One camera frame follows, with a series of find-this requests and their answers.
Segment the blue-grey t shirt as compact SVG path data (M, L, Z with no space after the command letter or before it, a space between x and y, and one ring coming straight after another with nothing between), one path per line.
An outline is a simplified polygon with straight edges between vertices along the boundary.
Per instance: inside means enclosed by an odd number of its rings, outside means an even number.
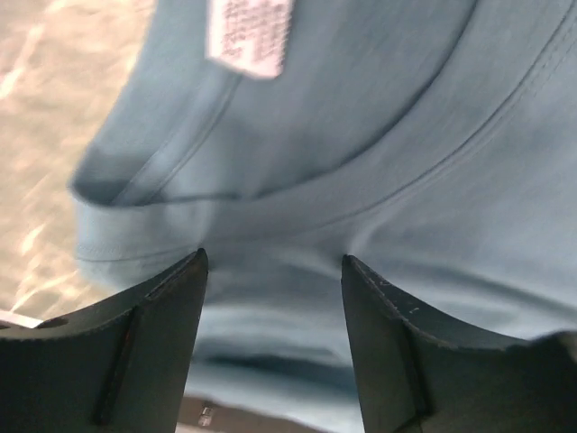
M159 2L70 184L92 281L124 290L206 250L188 395L360 431L346 255L499 334L576 328L575 2L252 20Z

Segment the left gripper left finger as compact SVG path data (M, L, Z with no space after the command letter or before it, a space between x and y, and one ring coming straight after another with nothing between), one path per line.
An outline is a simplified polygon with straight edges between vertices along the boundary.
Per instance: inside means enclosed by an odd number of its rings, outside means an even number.
M4 432L172 432L206 292L198 250L97 303L1 323Z

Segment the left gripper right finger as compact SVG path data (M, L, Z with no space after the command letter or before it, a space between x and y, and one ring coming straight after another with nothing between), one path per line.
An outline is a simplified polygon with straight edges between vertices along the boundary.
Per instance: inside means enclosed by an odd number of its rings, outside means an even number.
M473 326L342 261L353 370L368 432L573 432L576 342Z

